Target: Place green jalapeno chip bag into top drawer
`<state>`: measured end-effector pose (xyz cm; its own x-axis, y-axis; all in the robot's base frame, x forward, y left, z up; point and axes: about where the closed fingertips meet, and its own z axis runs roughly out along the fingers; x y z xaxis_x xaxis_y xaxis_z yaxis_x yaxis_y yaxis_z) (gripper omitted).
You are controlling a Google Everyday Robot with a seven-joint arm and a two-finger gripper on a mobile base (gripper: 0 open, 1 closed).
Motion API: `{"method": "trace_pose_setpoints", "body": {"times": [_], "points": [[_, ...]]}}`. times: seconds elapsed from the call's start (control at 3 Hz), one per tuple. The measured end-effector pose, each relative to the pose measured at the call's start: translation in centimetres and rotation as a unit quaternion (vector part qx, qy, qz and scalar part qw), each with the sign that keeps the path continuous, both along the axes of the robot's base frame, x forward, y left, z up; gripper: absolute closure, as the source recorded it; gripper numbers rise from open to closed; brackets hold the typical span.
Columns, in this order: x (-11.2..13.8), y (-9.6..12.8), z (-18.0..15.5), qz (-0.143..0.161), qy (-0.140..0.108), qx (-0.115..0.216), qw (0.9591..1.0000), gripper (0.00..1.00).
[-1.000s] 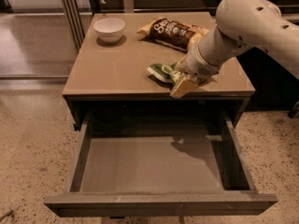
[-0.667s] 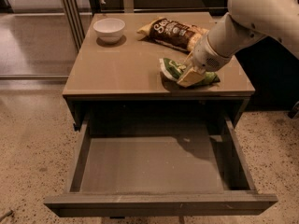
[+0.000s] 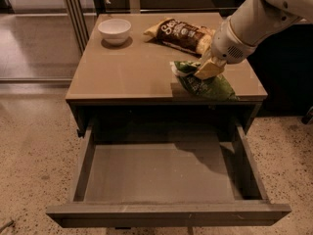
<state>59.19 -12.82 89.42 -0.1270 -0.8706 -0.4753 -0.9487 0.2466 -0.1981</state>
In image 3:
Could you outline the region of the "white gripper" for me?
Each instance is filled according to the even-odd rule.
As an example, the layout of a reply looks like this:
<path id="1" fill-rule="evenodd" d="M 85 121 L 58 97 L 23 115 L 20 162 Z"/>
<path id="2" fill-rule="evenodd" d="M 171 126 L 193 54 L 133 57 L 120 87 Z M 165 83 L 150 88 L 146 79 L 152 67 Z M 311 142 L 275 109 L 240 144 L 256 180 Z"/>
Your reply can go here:
<path id="1" fill-rule="evenodd" d="M 255 49 L 255 46 L 247 45 L 238 38 L 231 27 L 230 19 L 227 19 L 215 31 L 211 48 L 208 47 L 201 55 L 201 67 L 195 72 L 195 77 L 206 80 L 225 70 L 225 63 L 211 60 L 212 56 L 224 60 L 227 64 L 238 64 Z"/>

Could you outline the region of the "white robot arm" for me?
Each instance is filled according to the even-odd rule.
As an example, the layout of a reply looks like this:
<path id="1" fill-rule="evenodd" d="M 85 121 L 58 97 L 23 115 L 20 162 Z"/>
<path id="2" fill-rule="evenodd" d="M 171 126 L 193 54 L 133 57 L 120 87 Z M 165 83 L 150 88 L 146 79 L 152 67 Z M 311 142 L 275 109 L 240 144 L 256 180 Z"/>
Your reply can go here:
<path id="1" fill-rule="evenodd" d="M 195 77 L 208 79 L 251 55 L 267 37 L 306 19 L 313 21 L 313 0 L 245 0 L 215 31 Z"/>

